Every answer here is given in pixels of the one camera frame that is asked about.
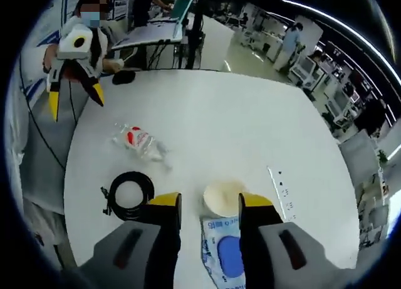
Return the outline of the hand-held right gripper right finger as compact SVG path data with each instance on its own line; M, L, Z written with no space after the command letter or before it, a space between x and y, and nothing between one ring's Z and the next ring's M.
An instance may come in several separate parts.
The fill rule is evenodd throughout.
M269 199L240 193L239 229L246 288L328 288L332 264L324 247L284 222Z

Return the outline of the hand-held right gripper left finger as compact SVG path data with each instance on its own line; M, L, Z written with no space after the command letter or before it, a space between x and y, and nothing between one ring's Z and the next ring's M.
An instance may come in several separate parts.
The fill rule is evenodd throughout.
M162 194L94 246L99 288L172 288L181 247L182 195Z

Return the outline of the person's left hand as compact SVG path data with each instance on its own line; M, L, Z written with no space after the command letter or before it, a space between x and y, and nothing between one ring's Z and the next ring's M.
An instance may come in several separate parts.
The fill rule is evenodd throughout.
M43 71L49 73L51 69L51 64L54 58L56 58L58 52L57 44L50 44L46 47L46 51L43 57Z

